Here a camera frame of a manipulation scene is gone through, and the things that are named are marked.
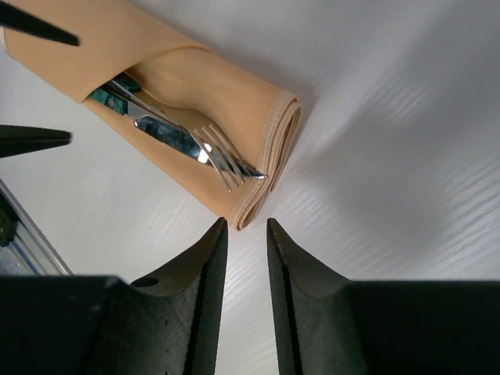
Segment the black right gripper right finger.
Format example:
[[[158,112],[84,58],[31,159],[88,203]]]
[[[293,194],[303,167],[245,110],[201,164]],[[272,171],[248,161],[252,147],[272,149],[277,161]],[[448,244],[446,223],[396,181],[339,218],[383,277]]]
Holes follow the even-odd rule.
[[[496,280],[353,281],[266,228],[282,374],[496,374]]]

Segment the green handled knife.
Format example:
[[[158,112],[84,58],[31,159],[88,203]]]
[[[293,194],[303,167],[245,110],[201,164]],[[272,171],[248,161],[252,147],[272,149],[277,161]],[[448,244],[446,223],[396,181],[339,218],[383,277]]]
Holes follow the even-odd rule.
[[[233,152],[223,150],[221,141],[210,141],[208,136],[187,130],[115,81],[95,89],[89,97],[113,112],[132,119],[135,128],[159,143],[212,167],[227,189],[238,187],[247,179],[267,178]]]

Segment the green handled fork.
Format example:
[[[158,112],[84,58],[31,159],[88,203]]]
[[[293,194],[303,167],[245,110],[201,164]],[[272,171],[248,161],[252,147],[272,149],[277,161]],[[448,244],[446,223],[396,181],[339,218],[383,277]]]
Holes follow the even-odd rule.
[[[139,95],[141,85],[125,73],[114,77],[101,89],[126,105],[120,114],[132,119],[134,127],[157,142],[212,167],[228,191],[246,180],[263,180],[266,175],[249,165],[225,134],[206,115],[193,109],[160,109]]]

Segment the beige cloth napkin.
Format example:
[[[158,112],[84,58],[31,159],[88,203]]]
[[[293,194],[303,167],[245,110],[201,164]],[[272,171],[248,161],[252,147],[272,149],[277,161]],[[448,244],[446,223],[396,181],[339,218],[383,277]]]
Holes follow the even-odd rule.
[[[245,229],[276,187],[300,124],[289,91],[221,59],[126,1],[18,1],[16,7],[77,35],[72,47],[4,29],[11,58],[85,105],[141,154],[236,230]],[[264,174],[229,191],[216,171],[137,129],[90,94],[120,73],[143,87],[141,97],[171,115],[186,109],[212,120],[244,161]]]

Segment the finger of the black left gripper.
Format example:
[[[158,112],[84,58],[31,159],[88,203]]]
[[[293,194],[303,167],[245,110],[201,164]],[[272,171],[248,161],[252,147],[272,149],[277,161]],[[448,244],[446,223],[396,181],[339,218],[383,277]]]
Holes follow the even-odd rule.
[[[4,125],[1,128],[1,158],[68,145],[72,134],[65,130]]]
[[[1,26],[30,36],[70,46],[79,46],[80,39],[56,25],[42,20],[8,2],[1,1]]]

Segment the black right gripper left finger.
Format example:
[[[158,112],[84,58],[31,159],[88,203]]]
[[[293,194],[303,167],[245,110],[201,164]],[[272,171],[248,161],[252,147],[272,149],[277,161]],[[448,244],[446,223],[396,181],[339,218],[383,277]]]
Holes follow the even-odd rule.
[[[126,283],[112,276],[4,276],[4,374],[212,374],[228,227]]]

